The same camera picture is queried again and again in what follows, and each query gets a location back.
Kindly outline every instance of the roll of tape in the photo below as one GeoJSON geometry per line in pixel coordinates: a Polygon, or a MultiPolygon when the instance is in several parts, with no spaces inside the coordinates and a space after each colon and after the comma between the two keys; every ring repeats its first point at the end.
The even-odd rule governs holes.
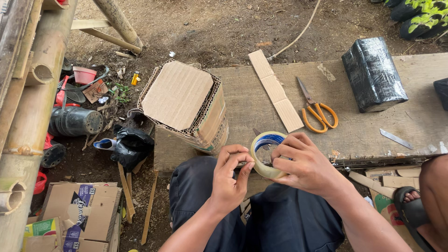
{"type": "Polygon", "coordinates": [[[254,141],[252,142],[252,146],[250,147],[250,154],[255,160],[254,168],[258,172],[258,174],[262,175],[266,178],[281,178],[286,175],[285,172],[282,172],[279,169],[275,169],[269,166],[266,166],[261,163],[261,161],[257,158],[255,154],[257,150],[266,144],[275,144],[279,145],[286,138],[285,134],[275,131],[268,131],[259,134],[254,141]]]}

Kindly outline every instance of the foot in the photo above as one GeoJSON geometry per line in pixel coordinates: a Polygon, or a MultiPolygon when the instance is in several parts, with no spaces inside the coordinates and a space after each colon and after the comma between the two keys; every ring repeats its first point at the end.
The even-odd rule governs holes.
{"type": "MultiPolygon", "coordinates": [[[[413,200],[420,198],[420,195],[416,191],[412,191],[410,193],[405,194],[405,198],[403,199],[403,203],[409,203],[413,200]]],[[[423,224],[417,228],[417,232],[425,238],[425,240],[431,244],[431,246],[437,251],[442,252],[443,250],[440,248],[437,239],[435,238],[435,228],[431,223],[423,224]]]]}

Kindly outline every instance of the blue tape core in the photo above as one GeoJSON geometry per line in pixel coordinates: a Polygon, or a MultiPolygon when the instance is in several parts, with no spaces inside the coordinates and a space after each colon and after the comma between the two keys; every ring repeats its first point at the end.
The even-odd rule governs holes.
{"type": "Polygon", "coordinates": [[[274,134],[264,135],[264,136],[260,137],[260,139],[258,139],[257,142],[255,142],[254,150],[255,150],[255,152],[257,152],[257,150],[260,147],[262,147],[263,145],[266,145],[266,144],[279,145],[279,144],[281,144],[281,142],[283,142],[283,140],[284,140],[284,137],[282,137],[281,135],[274,135],[274,134]]]}

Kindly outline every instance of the soil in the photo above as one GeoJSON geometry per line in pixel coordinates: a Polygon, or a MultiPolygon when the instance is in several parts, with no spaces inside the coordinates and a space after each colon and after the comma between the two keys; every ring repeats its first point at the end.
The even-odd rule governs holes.
{"type": "MultiPolygon", "coordinates": [[[[169,59],[187,64],[200,63],[203,68],[250,65],[248,53],[263,49],[270,56],[291,43],[300,34],[314,10],[317,1],[308,0],[116,0],[144,44],[136,59],[117,56],[121,49],[109,42],[81,31],[72,31],[66,57],[73,65],[108,65],[111,72],[105,82],[129,86],[129,102],[119,103],[115,117],[126,118],[126,112],[135,108],[138,96],[155,66],[169,59]],[[116,71],[125,67],[123,79],[116,71]],[[135,71],[141,81],[130,85],[135,71]]],[[[382,36],[394,56],[445,52],[431,40],[406,41],[399,38],[400,24],[389,22],[390,9],[368,0],[322,0],[316,15],[304,35],[271,63],[338,60],[356,39],[382,36]]],[[[104,19],[91,0],[79,0],[75,19],[104,19]]],[[[113,28],[99,28],[115,37],[113,28]]],[[[86,102],[87,109],[96,109],[98,103],[86,102]]],[[[113,122],[149,132],[152,123],[144,117],[118,119],[113,122]]],[[[97,140],[113,138],[109,129],[97,140]]],[[[82,148],[85,137],[57,137],[55,141],[66,145],[67,154],[55,168],[45,169],[49,182],[119,182],[117,165],[110,160],[110,151],[93,146],[82,148]]],[[[149,195],[155,174],[153,157],[149,156],[140,172],[133,176],[133,195],[140,207],[136,208],[133,223],[123,219],[120,252],[130,249],[157,251],[170,236],[168,221],[169,179],[157,180],[147,243],[140,245],[149,195]]],[[[369,195],[366,187],[357,184],[363,196],[369,195]]],[[[43,204],[45,192],[33,198],[32,211],[43,204]]],[[[346,240],[338,251],[353,251],[346,240]]]]}

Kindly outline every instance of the black plastic wrapped package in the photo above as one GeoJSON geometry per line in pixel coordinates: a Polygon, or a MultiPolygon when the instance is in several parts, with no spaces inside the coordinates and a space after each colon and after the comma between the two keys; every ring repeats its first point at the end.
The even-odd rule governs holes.
{"type": "Polygon", "coordinates": [[[448,78],[434,81],[434,89],[442,102],[444,110],[448,111],[448,78]]]}
{"type": "Polygon", "coordinates": [[[359,112],[384,111],[408,100],[383,37],[356,40],[342,63],[359,112]]]}
{"type": "Polygon", "coordinates": [[[154,140],[141,130],[116,124],[113,133],[116,135],[116,147],[111,159],[119,162],[125,172],[131,172],[154,150],[154,140]]]}

